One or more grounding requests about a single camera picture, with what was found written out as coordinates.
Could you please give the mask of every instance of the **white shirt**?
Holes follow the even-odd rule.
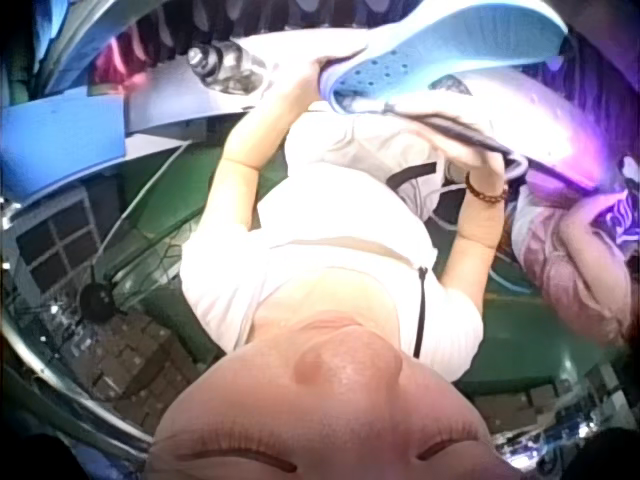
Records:
[[[403,201],[366,173],[331,164],[309,165],[285,179],[258,205],[262,228],[206,231],[183,246],[183,291],[197,318],[226,352],[246,343],[260,303],[296,276],[347,268],[376,279],[396,305],[400,346],[412,355],[420,309],[418,268],[425,280],[426,315],[420,361],[447,380],[470,366],[482,341],[480,313],[462,292],[445,289],[431,271],[437,251]],[[396,259],[337,246],[292,241],[354,237],[377,242]]]

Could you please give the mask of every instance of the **beaded bracelet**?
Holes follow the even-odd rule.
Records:
[[[485,203],[489,203],[491,205],[495,205],[496,203],[504,202],[507,199],[507,195],[509,194],[509,187],[507,184],[504,185],[504,189],[500,195],[487,195],[486,193],[482,193],[478,191],[473,185],[471,185],[471,180],[469,180],[469,173],[464,179],[464,183],[467,185],[467,190],[469,193],[476,197],[478,200],[482,200]]]

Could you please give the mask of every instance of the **shoe sole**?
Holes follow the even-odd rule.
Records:
[[[425,0],[370,31],[367,49],[323,71],[320,93],[339,113],[351,100],[387,100],[449,74],[524,65],[557,55],[567,27],[539,0]]]

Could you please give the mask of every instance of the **pink fabric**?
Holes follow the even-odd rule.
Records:
[[[526,209],[535,209],[535,212],[523,215]],[[543,298],[572,331],[600,344],[620,343],[624,325],[630,320],[630,304],[627,302],[613,311],[595,300],[559,236],[558,224],[565,213],[519,204],[514,232],[518,229],[527,233],[523,238],[514,235],[516,256],[542,291]],[[528,225],[517,225],[519,221]],[[602,239],[610,248],[615,248],[603,236]]]

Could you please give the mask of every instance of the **wrist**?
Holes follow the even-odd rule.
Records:
[[[500,195],[504,190],[506,179],[504,173],[487,168],[472,170],[469,173],[469,182],[481,193]]]
[[[291,123],[305,113],[311,105],[290,93],[278,93],[272,97],[272,102],[277,112],[283,118],[289,119]]]

